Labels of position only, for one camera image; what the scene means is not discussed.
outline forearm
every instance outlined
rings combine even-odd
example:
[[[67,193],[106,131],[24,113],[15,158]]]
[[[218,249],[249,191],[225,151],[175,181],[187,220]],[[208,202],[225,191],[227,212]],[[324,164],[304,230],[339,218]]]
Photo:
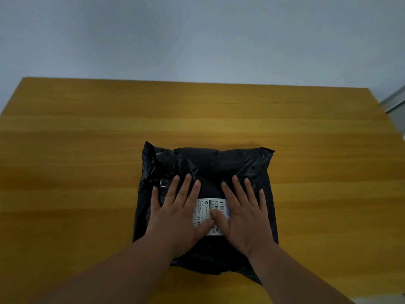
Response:
[[[274,304],[352,303],[276,244],[252,253],[249,261]]]
[[[171,263],[166,246],[147,237],[35,303],[145,303]]]

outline left hand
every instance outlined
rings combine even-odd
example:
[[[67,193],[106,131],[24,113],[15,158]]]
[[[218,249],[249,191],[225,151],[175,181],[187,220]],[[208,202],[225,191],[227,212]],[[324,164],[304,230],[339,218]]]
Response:
[[[179,181],[180,177],[176,175],[170,184],[162,207],[159,204],[158,188],[153,188],[151,217],[145,233],[145,235],[163,242],[172,259],[188,252],[214,225],[214,220],[208,219],[194,228],[193,213],[197,205],[201,183],[196,180],[187,197],[191,183],[191,175],[187,174],[179,194],[176,196]]]

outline wrinkled plastic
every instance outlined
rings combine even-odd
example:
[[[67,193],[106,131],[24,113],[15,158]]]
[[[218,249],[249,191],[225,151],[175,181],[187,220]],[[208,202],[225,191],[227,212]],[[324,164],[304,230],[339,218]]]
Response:
[[[198,198],[225,198],[221,182],[225,181],[233,190],[231,181],[233,175],[238,176],[243,188],[243,179],[249,178],[257,199],[259,190],[263,188],[273,239],[278,243],[273,194],[267,174],[273,153],[273,150],[264,147],[226,151],[206,148],[170,150],[154,147],[151,143],[145,142],[133,241],[145,234],[150,217],[153,186],[159,189],[159,201],[160,205],[163,205],[173,177],[180,176],[178,188],[180,189],[184,177],[190,173],[192,175],[190,188],[197,179],[201,181]],[[172,266],[217,275],[233,271],[261,284],[246,256],[234,249],[224,236],[205,236],[188,253],[173,260]]]

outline barcode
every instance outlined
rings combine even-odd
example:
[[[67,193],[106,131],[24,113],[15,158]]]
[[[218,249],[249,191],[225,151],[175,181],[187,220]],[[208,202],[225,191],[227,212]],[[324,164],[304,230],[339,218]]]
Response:
[[[225,215],[225,207],[223,201],[220,201],[220,211],[222,212],[223,215]]]

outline wood grain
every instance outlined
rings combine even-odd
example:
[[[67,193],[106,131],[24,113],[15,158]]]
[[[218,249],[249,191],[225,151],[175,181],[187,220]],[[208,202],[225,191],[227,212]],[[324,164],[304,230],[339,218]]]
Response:
[[[367,89],[24,78],[0,117],[2,303],[128,245],[145,140],[268,147],[280,244],[348,296],[405,290],[405,143]],[[152,303],[269,303],[171,268]]]

